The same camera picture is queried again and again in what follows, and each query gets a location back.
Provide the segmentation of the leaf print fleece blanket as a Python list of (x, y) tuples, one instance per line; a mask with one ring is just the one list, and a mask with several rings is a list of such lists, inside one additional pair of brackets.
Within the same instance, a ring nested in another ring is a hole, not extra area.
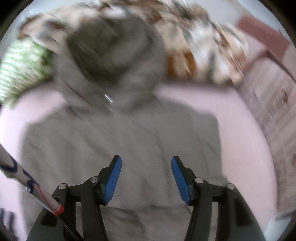
[(212, 21), (197, 3), (181, 1), (100, 1), (62, 6), (28, 17), (18, 39), (32, 38), (59, 53), (66, 37), (96, 17), (137, 16), (156, 27), (166, 48), (167, 74), (195, 82), (237, 86), (242, 82), (248, 42), (229, 23)]

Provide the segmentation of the pink red padded headboard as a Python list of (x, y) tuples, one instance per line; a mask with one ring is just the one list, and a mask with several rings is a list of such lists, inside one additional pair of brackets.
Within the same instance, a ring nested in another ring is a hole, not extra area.
[(283, 34), (250, 15), (242, 16), (236, 27), (263, 46), (256, 59), (268, 58), (295, 80), (295, 45)]

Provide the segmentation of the olive quilted hooded jacket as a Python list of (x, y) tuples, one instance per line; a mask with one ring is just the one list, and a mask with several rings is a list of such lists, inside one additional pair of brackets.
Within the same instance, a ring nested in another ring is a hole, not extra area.
[(167, 78), (163, 39), (136, 17), (96, 18), (56, 57), (63, 108), (32, 124), (21, 162), (47, 191), (77, 185), (122, 158), (115, 195), (102, 212), (110, 240), (183, 240), (190, 221), (171, 159), (224, 185), (218, 121), (156, 97)]

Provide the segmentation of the striped floral cushion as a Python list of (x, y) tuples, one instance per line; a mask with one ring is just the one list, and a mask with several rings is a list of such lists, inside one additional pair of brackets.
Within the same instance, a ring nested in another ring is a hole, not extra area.
[(295, 212), (295, 80), (270, 59), (248, 69), (238, 92), (268, 143), (280, 215)]

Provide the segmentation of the green white patterned pillow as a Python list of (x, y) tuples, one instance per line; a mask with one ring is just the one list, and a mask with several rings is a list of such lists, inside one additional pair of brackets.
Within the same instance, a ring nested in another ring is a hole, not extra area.
[(30, 38), (13, 41), (1, 61), (1, 105), (13, 108), (26, 91), (47, 81), (54, 57)]

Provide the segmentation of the pink quilted mattress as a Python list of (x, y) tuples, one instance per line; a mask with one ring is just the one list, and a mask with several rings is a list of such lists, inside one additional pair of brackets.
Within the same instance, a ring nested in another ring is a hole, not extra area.
[[(233, 88), (171, 84), (160, 87), (157, 95), (217, 117), (223, 172), (247, 201), (265, 238), (277, 240), (282, 228), (275, 221), (277, 188), (273, 160), (261, 129), (238, 92)], [(19, 158), (27, 125), (65, 104), (51, 84), (29, 91), (14, 109), (1, 109), (1, 144), (14, 158)]]

